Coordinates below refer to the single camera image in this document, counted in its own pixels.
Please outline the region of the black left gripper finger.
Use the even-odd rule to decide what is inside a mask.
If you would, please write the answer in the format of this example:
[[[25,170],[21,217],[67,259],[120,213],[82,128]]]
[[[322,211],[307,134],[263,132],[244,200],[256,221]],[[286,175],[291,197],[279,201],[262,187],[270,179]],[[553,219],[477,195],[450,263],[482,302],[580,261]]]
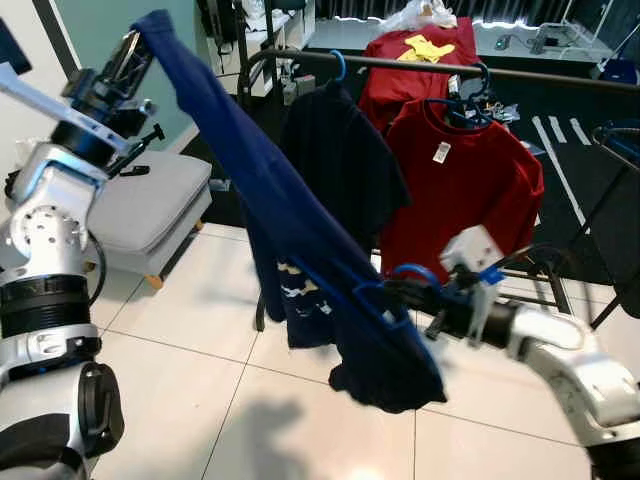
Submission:
[[[108,92],[119,99],[132,99],[140,88],[154,54],[148,49],[142,33],[131,29],[125,33],[118,49],[105,65],[105,86]]]

